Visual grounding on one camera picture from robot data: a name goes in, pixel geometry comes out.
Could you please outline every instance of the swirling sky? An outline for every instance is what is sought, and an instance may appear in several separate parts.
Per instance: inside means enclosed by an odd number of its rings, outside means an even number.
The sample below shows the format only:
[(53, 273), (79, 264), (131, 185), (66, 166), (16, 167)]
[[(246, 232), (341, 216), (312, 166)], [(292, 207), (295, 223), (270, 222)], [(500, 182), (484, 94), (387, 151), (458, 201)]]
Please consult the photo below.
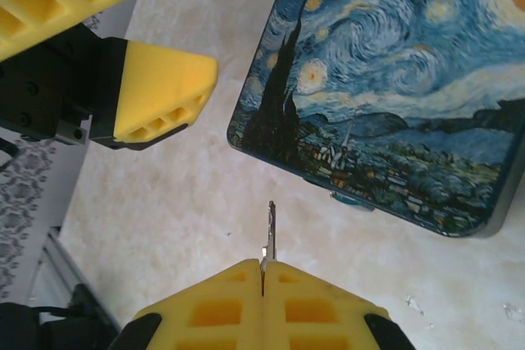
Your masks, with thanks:
[[(302, 0), (276, 0), (241, 94), (255, 109)], [(308, 0), (287, 86), (299, 115), (472, 116), (525, 98), (525, 0)]]

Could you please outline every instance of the starry night case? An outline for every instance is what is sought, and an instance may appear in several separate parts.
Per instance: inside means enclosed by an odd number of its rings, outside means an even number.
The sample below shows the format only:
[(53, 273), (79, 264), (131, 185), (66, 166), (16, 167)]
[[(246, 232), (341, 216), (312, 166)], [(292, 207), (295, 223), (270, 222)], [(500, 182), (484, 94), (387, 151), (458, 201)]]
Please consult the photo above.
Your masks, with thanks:
[(450, 237), (525, 167), (525, 0), (276, 0), (234, 148)]

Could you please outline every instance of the starry night painting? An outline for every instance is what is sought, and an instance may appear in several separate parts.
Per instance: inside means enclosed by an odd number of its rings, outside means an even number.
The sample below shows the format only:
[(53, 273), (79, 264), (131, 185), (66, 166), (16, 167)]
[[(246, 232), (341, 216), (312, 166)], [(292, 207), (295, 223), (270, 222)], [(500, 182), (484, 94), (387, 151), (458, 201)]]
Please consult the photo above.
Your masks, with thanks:
[(228, 139), (458, 237), (524, 120), (525, 0), (276, 0)]

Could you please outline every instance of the white countertop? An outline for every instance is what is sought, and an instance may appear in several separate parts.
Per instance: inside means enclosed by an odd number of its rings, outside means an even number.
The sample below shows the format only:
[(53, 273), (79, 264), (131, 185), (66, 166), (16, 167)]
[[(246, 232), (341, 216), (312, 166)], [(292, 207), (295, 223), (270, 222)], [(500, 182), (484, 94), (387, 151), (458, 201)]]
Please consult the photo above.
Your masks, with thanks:
[(211, 55), (221, 74), (183, 133), (143, 152), (90, 144), (61, 240), (100, 298), (125, 324), (152, 302), (260, 257), (273, 199), (280, 260), (385, 307), (418, 350), (523, 349), (525, 184), (496, 236), (447, 239), (346, 207), (228, 146), (272, 3), (138, 1), (129, 39)]

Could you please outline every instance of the small debris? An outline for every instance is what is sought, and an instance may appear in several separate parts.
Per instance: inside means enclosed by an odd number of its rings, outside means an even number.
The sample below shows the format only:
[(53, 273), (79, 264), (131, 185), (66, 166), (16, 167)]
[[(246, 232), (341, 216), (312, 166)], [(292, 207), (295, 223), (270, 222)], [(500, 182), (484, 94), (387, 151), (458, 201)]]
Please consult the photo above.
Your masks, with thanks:
[(422, 310), (421, 307), (419, 307), (418, 303), (416, 302), (415, 299), (412, 298), (411, 295), (408, 295), (407, 296), (407, 299), (405, 299), (405, 302), (407, 303), (407, 305), (414, 309), (417, 313), (419, 313), (421, 316), (425, 316), (425, 312)]
[(505, 310), (505, 315), (509, 320), (525, 324), (522, 310), (520, 308), (514, 306), (512, 303), (506, 302), (503, 304), (503, 309)]

